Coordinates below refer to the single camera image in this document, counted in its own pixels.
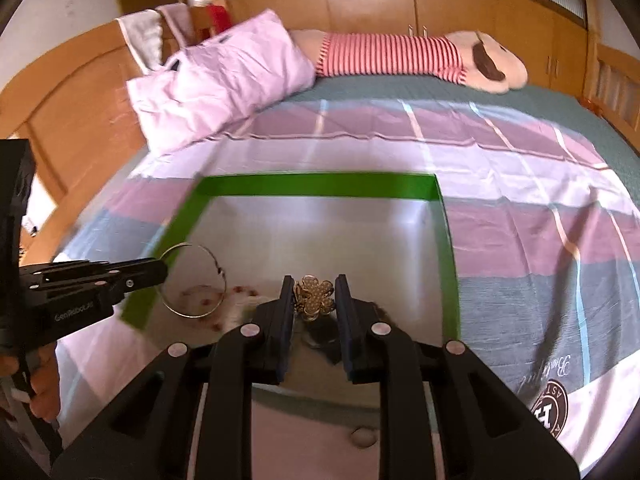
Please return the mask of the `person left hand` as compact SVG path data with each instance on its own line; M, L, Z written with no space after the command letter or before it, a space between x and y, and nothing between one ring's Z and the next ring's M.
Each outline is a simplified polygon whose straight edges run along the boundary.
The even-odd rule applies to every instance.
M30 375L30 383L35 393L30 398L30 410L46 422L53 422L61 411L60 373L55 351L55 342L40 348L40 364Z

